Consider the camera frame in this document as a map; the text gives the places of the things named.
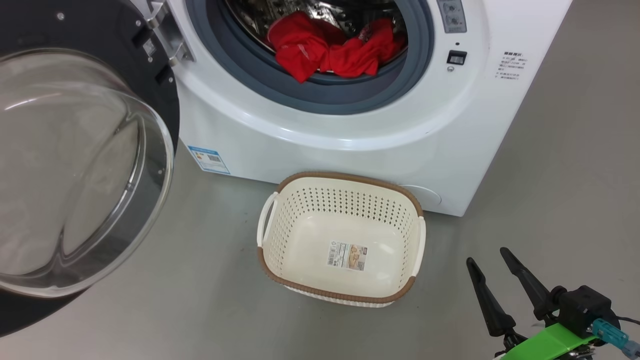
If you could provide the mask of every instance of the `barcode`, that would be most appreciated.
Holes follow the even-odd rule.
[[[336,248],[331,247],[329,250],[329,260],[326,262],[327,265],[333,265],[333,260],[335,259]]]

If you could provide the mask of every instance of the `teal connector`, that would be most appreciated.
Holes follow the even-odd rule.
[[[636,360],[640,356],[640,344],[629,340],[629,335],[603,319],[597,319],[593,322],[591,332],[602,341],[622,350],[624,355],[631,360]]]

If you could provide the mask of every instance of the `floor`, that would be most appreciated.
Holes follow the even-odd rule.
[[[501,260],[582,284],[640,318],[640,1],[576,0],[463,218],[428,213],[413,289],[384,309],[270,281],[255,224],[272,184],[201,172],[183,147],[148,238],[71,305],[0,339],[3,359],[491,359],[465,259],[505,311],[540,329]],[[623,324],[640,341],[640,327]],[[624,359],[613,347],[596,359]]]

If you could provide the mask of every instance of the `washing machine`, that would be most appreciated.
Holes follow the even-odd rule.
[[[181,138],[207,172],[375,177],[462,216],[570,0],[21,0],[0,13],[0,336],[65,306],[152,227]],[[294,80],[292,12],[407,42],[375,76]]]

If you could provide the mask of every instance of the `white plastic basket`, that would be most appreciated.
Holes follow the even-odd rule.
[[[426,226],[420,204],[400,186],[304,172],[269,197],[257,241],[264,271],[287,288],[339,304],[384,307],[413,285]]]

